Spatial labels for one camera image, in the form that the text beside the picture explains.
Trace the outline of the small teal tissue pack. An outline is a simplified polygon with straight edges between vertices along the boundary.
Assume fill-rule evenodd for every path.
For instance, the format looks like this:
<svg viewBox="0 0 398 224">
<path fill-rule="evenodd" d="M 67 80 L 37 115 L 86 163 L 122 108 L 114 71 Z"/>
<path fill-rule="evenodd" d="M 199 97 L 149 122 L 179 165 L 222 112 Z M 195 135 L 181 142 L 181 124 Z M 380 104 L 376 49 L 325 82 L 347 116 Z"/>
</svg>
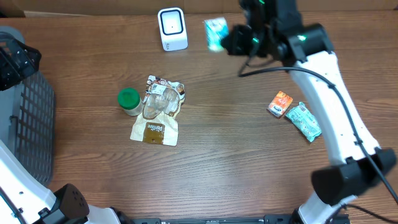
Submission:
<svg viewBox="0 0 398 224">
<path fill-rule="evenodd" d="M 229 33 L 228 24 L 224 17 L 204 20 L 207 46 L 211 52 L 223 51 L 221 40 Z"/>
</svg>

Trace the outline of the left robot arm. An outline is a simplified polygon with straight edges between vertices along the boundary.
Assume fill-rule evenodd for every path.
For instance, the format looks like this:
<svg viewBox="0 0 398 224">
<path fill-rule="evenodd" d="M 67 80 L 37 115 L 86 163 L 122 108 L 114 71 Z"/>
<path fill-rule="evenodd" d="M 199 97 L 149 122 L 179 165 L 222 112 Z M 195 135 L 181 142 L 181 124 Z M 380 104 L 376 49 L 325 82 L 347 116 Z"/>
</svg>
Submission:
<svg viewBox="0 0 398 224">
<path fill-rule="evenodd" d="M 72 184 L 55 192 L 55 92 L 41 54 L 1 27 L 1 223 L 131 223 L 123 212 L 88 204 Z"/>
</svg>

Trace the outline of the grey plastic shopping basket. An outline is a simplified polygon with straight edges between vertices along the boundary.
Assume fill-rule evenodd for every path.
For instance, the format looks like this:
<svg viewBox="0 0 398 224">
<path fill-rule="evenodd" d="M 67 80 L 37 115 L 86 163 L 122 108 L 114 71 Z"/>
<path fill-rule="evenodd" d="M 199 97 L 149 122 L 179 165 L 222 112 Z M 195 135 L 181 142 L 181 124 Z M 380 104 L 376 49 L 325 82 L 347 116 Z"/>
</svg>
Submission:
<svg viewBox="0 0 398 224">
<path fill-rule="evenodd" d="M 2 26 L 2 32 L 25 44 L 17 29 Z M 40 71 L 1 91 L 1 140 L 44 186 L 53 177 L 55 105 L 55 92 Z"/>
</svg>

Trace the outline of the green bottle cap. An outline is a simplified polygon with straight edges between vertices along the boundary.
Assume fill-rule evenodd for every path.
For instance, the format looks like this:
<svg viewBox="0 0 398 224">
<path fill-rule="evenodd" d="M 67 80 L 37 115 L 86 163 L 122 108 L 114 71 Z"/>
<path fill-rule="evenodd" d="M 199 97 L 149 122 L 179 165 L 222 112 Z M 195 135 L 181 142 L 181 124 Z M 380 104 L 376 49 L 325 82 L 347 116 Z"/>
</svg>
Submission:
<svg viewBox="0 0 398 224">
<path fill-rule="evenodd" d="M 127 110 L 137 107 L 140 101 L 139 93 L 133 88 L 125 88 L 118 94 L 119 105 Z"/>
</svg>

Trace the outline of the clear jar white contents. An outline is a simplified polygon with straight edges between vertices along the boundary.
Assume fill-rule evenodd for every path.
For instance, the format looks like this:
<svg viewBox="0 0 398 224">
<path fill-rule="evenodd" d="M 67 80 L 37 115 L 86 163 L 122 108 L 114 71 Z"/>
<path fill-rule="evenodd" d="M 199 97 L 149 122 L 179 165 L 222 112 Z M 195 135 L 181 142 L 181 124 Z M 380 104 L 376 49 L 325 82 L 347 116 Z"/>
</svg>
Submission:
<svg viewBox="0 0 398 224">
<path fill-rule="evenodd" d="M 144 106 L 138 91 L 133 88 L 122 89 L 118 94 L 118 103 L 130 116 L 141 114 Z"/>
</svg>

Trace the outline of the orange tissue pack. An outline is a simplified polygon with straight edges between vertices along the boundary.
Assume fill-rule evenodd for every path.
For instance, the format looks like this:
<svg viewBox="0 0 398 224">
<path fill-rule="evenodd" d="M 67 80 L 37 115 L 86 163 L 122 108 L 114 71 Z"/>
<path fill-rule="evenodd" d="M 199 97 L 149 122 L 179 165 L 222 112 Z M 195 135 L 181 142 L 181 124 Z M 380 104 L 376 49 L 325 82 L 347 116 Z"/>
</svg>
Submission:
<svg viewBox="0 0 398 224">
<path fill-rule="evenodd" d="M 283 91 L 279 91 L 274 99 L 270 102 L 268 106 L 268 110 L 277 118 L 280 118 L 286 110 L 289 108 L 291 103 L 293 102 L 293 98 L 284 93 Z"/>
</svg>

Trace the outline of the teal snack packet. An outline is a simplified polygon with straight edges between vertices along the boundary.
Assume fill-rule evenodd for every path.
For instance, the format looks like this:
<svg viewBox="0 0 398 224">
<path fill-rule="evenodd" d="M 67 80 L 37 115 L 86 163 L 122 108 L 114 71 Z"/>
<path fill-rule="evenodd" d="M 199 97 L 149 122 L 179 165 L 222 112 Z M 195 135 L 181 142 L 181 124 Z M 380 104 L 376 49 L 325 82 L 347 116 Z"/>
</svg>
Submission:
<svg viewBox="0 0 398 224">
<path fill-rule="evenodd" d="M 309 142 L 313 142 L 322 133 L 317 119 L 303 102 L 293 107 L 285 116 L 301 131 Z"/>
</svg>

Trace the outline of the beige dried mushroom bag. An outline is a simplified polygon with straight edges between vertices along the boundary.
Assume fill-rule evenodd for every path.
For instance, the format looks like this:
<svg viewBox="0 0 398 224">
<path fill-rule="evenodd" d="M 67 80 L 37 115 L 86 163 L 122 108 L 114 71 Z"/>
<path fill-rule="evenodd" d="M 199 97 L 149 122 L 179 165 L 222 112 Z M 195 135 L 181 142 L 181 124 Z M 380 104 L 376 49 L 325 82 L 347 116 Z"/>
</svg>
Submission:
<svg viewBox="0 0 398 224">
<path fill-rule="evenodd" d="M 130 135 L 134 141 L 176 146 L 176 116 L 185 102 L 185 85 L 150 75 L 142 113 L 136 118 Z"/>
</svg>

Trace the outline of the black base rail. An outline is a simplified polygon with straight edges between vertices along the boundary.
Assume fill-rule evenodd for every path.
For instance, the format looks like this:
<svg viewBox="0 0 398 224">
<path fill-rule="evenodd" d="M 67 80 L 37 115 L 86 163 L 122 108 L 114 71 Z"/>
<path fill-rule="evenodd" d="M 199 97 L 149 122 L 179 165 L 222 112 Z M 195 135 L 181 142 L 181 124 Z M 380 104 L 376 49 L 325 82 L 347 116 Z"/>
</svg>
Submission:
<svg viewBox="0 0 398 224">
<path fill-rule="evenodd" d="M 160 219 L 135 218 L 133 224 L 294 224 L 302 223 L 296 216 L 286 214 L 265 215 L 263 217 L 234 217 L 234 218 L 186 218 Z"/>
</svg>

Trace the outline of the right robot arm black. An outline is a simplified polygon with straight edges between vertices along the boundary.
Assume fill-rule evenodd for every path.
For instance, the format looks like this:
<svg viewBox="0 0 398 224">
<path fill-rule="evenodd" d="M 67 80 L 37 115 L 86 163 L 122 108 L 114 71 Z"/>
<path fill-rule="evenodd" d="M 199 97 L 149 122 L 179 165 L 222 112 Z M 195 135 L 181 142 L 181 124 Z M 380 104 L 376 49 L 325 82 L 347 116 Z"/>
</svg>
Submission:
<svg viewBox="0 0 398 224">
<path fill-rule="evenodd" d="M 290 215 L 266 223 L 348 223 L 340 212 L 379 183 L 396 164 L 365 127 L 343 82 L 329 36 L 305 25 L 295 1 L 244 0 L 247 20 L 221 41 L 229 55 L 271 56 L 301 88 L 322 130 L 330 165 L 312 173 L 313 193 Z"/>
</svg>

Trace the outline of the white barcode scanner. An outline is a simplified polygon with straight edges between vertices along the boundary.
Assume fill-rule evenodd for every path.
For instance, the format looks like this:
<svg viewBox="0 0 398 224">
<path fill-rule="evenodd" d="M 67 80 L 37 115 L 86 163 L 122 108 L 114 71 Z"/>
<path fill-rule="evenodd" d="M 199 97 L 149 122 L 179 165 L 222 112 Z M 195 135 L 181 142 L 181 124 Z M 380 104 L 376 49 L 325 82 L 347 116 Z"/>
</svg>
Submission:
<svg viewBox="0 0 398 224">
<path fill-rule="evenodd" d="M 166 52 L 188 47 L 188 36 L 183 11 L 179 7 L 161 9 L 157 15 L 162 47 Z"/>
</svg>

